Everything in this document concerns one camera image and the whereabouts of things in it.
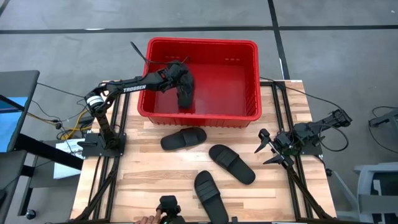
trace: red basket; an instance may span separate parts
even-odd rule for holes
[[[193,103],[180,110],[176,89],[141,91],[138,112],[155,124],[243,128],[261,116],[257,45],[247,40],[156,37],[149,41],[147,58],[185,62],[195,82]],[[165,65],[151,63],[144,75]]]

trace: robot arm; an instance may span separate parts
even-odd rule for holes
[[[110,81],[91,90],[85,96],[85,101],[91,114],[98,120],[103,147],[105,149],[118,147],[118,138],[109,125],[106,111],[119,95],[141,90],[165,92],[174,87],[177,87],[179,107],[189,108],[193,98],[193,77],[188,68],[180,62],[170,63],[166,68],[148,73],[144,77]]]
[[[268,131],[266,129],[262,129],[259,133],[261,145],[257,148],[255,153],[259,152],[269,142],[271,142],[271,144],[277,148],[283,156],[295,156],[304,149],[318,147],[319,142],[322,140],[319,137],[322,131],[326,131],[330,128],[347,127],[351,122],[352,119],[344,110],[337,109],[331,112],[330,116],[317,122],[295,124],[292,130],[280,132],[275,137],[274,141],[269,139]]]

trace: wooden table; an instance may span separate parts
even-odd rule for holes
[[[286,85],[304,91],[301,81],[287,81]],[[287,93],[294,122],[311,121],[306,96],[292,90],[287,90]],[[236,216],[240,222],[294,220],[286,171],[277,164],[262,165],[273,156],[269,146],[257,154],[253,153],[260,143],[257,135],[261,128],[266,128],[271,133],[271,138],[279,130],[271,87],[261,87],[262,116],[258,121],[244,129],[205,127],[208,135],[205,143],[175,152],[164,152],[160,139],[182,127],[154,125],[140,116],[137,112],[138,95],[130,95],[126,121],[127,145],[119,165],[112,222],[133,222],[142,216],[155,214],[162,195],[177,197],[182,209],[181,215],[187,222],[209,221],[193,189],[193,180],[202,170],[208,170],[215,179],[230,218]],[[279,100],[284,126],[288,127],[281,94]],[[120,122],[123,98],[120,102],[117,123]],[[112,110],[108,110],[108,119],[111,113]],[[93,131],[98,131],[98,124],[94,124],[94,127],[96,129]],[[210,159],[208,150],[215,144],[224,144],[239,153],[242,160],[256,173],[253,184],[241,184]],[[302,156],[302,160],[309,191],[327,213],[335,216],[322,163],[313,156]],[[84,161],[71,218],[79,215],[87,206],[96,161],[96,157]],[[101,165],[95,184],[99,181],[100,171]],[[297,193],[301,214],[305,217],[299,189]],[[99,217],[104,217],[107,199],[106,192]]]

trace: cable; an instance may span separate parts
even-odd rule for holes
[[[132,42],[130,41],[131,47],[133,47],[133,49],[137,52],[137,54],[142,57],[142,59],[144,59],[145,63],[147,65],[149,65],[150,63],[155,63],[155,64],[161,64],[161,65],[173,65],[173,64],[181,64],[184,63],[188,57],[185,57],[185,59],[182,62],[155,62],[155,61],[151,61],[148,58],[145,58],[145,56],[141,53],[141,51],[138,49],[138,47]]]
[[[280,86],[280,84],[279,84],[277,81],[275,81],[275,80],[272,80],[272,79],[270,79],[270,78],[264,78],[264,77],[260,77],[260,78],[265,79],[265,80],[272,81],[272,82],[274,82],[276,85]],[[302,94],[304,94],[304,95],[306,95],[306,96],[309,96],[309,97],[312,97],[312,98],[314,98],[314,99],[317,99],[317,100],[321,100],[321,101],[330,103],[331,105],[336,106],[336,107],[339,108],[340,110],[343,110],[339,105],[337,105],[337,104],[334,103],[334,102],[331,102],[331,101],[328,101],[328,100],[325,100],[325,99],[322,99],[322,98],[319,98],[319,97],[310,95],[310,94],[308,94],[308,93],[304,93],[303,91],[296,90],[295,88],[287,87],[286,85],[284,85],[283,87],[284,87],[284,88],[288,88],[288,89],[293,90],[293,91],[296,91],[296,92],[299,92],[299,93],[302,93]]]
[[[372,114],[373,114],[373,116],[374,116],[375,118],[378,118],[378,116],[375,114],[375,111],[376,111],[377,109],[379,109],[379,108],[396,109],[396,108],[398,108],[398,107],[395,107],[395,106],[377,106],[377,107],[375,107],[375,108],[372,109]],[[379,143],[378,140],[376,140],[376,138],[374,137],[374,135],[373,135],[373,133],[372,133],[372,130],[371,130],[371,123],[370,123],[370,121],[369,121],[369,124],[368,124],[368,129],[369,129],[369,133],[371,134],[371,136],[372,136],[373,140],[376,142],[376,144],[378,144],[379,146],[381,146],[382,148],[384,148],[384,149],[386,149],[386,150],[388,150],[388,151],[390,151],[390,152],[393,152],[393,153],[398,154],[397,151],[392,150],[392,149],[389,149],[389,148],[387,148],[386,146],[383,146],[381,143]]]
[[[313,155],[313,156],[315,156],[315,158],[317,158],[317,159],[323,164],[323,166],[326,167],[325,161],[323,161],[323,159],[321,159],[321,158],[319,157],[319,155]]]
[[[320,126],[320,127],[321,127],[321,128],[320,128],[320,131],[319,131],[319,134],[318,134],[318,138],[320,139],[320,141],[319,141],[320,144],[321,144],[325,149],[327,149],[327,150],[329,150],[329,151],[332,151],[332,152],[341,152],[341,151],[344,151],[344,150],[348,147],[348,145],[349,145],[348,137],[347,137],[347,135],[346,135],[342,130],[340,130],[340,129],[338,129],[338,128],[336,128],[336,127],[330,125],[330,124],[313,124],[313,125],[310,126],[310,128],[316,127],[316,126]],[[346,139],[346,145],[345,145],[343,148],[341,148],[341,149],[330,149],[329,147],[325,146],[324,143],[322,142],[322,137],[321,137],[322,127],[324,127],[324,126],[329,127],[329,128],[333,128],[334,130],[340,132],[340,133],[343,135],[343,137]]]
[[[67,134],[66,137],[63,135],[63,136],[64,136],[64,139],[70,139],[70,138],[73,136],[73,134],[75,133],[75,131],[81,131],[81,129],[80,129],[80,128],[77,128],[77,126],[78,126],[78,124],[79,124],[79,121],[80,121],[81,117],[82,117],[86,112],[87,112],[87,110],[85,110],[85,111],[83,111],[83,112],[80,113],[79,117],[77,118],[75,127],[69,129],[69,130],[72,131],[70,134],[68,134],[68,133],[66,132],[65,128],[64,128],[65,134]]]
[[[35,168],[38,168],[38,167],[40,167],[40,166],[42,166],[42,165],[46,165],[46,164],[48,164],[49,162],[51,162],[51,161],[44,162],[44,163],[42,163],[42,164],[40,164],[40,165],[38,165],[38,166],[35,166]],[[18,176],[15,177],[14,179],[12,179],[5,187],[2,188],[2,190],[6,189],[11,183],[13,183],[15,180],[17,180],[17,179],[19,178],[19,176],[20,176],[20,175],[18,175]]]
[[[376,114],[375,114],[374,112],[375,112],[377,109],[379,109],[379,108],[396,109],[396,108],[398,108],[398,107],[395,107],[395,106],[377,106],[377,107],[375,107],[375,108],[372,109],[372,114],[373,114],[373,116],[374,116],[375,118],[378,118],[378,116],[376,116]]]
[[[83,129],[83,128],[86,128],[88,125],[90,125],[90,124],[89,124],[89,123],[88,123],[88,124],[82,124],[82,125],[80,126],[80,128],[79,128],[80,134],[81,134],[81,137],[82,137],[82,138],[85,138],[85,137],[86,137],[86,133],[84,132],[84,129]]]
[[[61,130],[58,134],[57,134],[57,139],[58,140],[62,140],[64,135],[66,135],[67,133],[72,132],[72,130],[67,130],[66,132],[64,130]]]
[[[398,154],[397,151],[394,151],[394,150],[392,150],[392,149],[387,148],[386,146],[383,146],[382,144],[379,143],[378,140],[376,140],[376,138],[373,136],[373,133],[372,133],[372,131],[371,131],[371,125],[370,125],[370,123],[369,123],[369,125],[368,125],[368,129],[369,129],[369,133],[371,133],[371,136],[372,136],[373,140],[374,140],[379,146],[381,146],[382,148],[384,148],[384,149],[386,149],[386,150],[388,150],[388,151],[390,151],[390,152],[393,152],[393,153]]]
[[[45,115],[48,116],[49,118],[57,118],[58,120],[54,120],[54,119],[53,119],[53,120],[49,120],[49,119],[40,118],[40,117],[38,117],[38,116],[36,116],[36,115],[34,115],[34,114],[31,114],[31,113],[28,113],[28,114],[31,114],[31,116],[36,117],[37,119],[41,119],[41,120],[44,120],[44,121],[50,121],[50,122],[53,122],[53,123],[68,121],[69,119],[75,118],[76,116],[78,116],[79,114],[81,114],[82,112],[84,112],[84,110],[86,110],[86,106],[83,106],[83,109],[82,109],[79,113],[77,113],[77,114],[75,114],[75,115],[73,115],[73,116],[71,116],[71,117],[69,117],[69,118],[67,118],[67,119],[61,120],[61,119],[60,119],[59,117],[57,117],[57,116],[52,116],[52,115],[47,114],[47,113],[43,110],[43,108],[39,105],[38,102],[36,102],[36,101],[34,101],[34,100],[32,100],[32,102],[35,103],[35,104],[39,107],[39,109],[43,112],[43,114],[45,114]]]
[[[280,87],[280,84],[279,84],[277,81],[275,81],[275,80],[272,80],[272,79],[270,79],[270,78],[264,78],[264,77],[260,77],[260,78],[265,79],[265,80],[272,81],[272,82],[274,82],[276,85],[278,85],[279,88],[281,88],[281,87]],[[329,100],[325,100],[325,99],[322,99],[322,98],[313,96],[313,95],[311,95],[311,94],[304,93],[303,91],[296,90],[295,88],[287,87],[286,85],[284,85],[284,86],[282,86],[282,87],[287,88],[287,89],[290,89],[290,90],[293,90],[293,91],[296,91],[296,92],[299,92],[299,93],[301,93],[301,94],[304,94],[304,95],[306,95],[306,96],[312,97],[312,98],[314,98],[314,99],[317,99],[317,100],[321,100],[321,101],[330,103],[331,105],[334,105],[334,106],[336,106],[337,108],[339,108],[341,111],[343,111],[343,109],[342,109],[339,105],[337,105],[336,103],[331,102],[331,101],[329,101]],[[347,137],[347,135],[346,135],[342,130],[340,130],[340,129],[338,129],[338,128],[336,128],[336,127],[330,125],[330,124],[315,124],[315,125],[312,125],[312,126],[321,126],[320,132],[319,132],[319,134],[318,134],[318,137],[319,137],[319,139],[320,139],[320,144],[321,144],[325,149],[327,149],[327,150],[329,150],[329,151],[332,151],[332,152],[341,152],[341,151],[344,151],[344,150],[348,147],[348,144],[349,144],[348,137]],[[345,145],[343,148],[337,149],[337,150],[335,150],[335,149],[330,149],[329,147],[325,146],[324,143],[322,142],[323,139],[321,138],[322,126],[328,126],[328,127],[330,127],[330,128],[333,128],[333,129],[337,130],[338,132],[340,132],[340,133],[344,136],[344,138],[346,139],[346,145]]]
[[[72,96],[84,98],[83,96],[76,95],[76,94],[74,94],[74,93],[70,93],[70,92],[67,92],[67,91],[65,91],[65,90],[60,90],[60,89],[54,88],[54,87],[52,87],[52,86],[49,86],[49,85],[46,85],[46,84],[43,84],[43,83],[39,83],[39,82],[38,82],[37,84],[38,84],[38,85],[45,86],[45,87],[50,88],[50,89],[53,89],[53,90],[60,91],[60,92],[62,92],[62,93],[66,93],[66,94],[72,95]]]
[[[100,164],[100,160],[101,160],[101,156],[97,159],[97,165],[95,165],[93,183],[91,184],[90,196],[88,197],[88,205],[87,206],[90,205],[91,196],[93,195],[93,189],[94,189],[95,179],[97,178],[97,171],[98,171],[98,166]]]

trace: human hand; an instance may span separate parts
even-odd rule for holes
[[[150,217],[143,217],[140,221],[136,221],[134,224],[159,224],[161,210],[156,210],[156,215],[151,215]]]

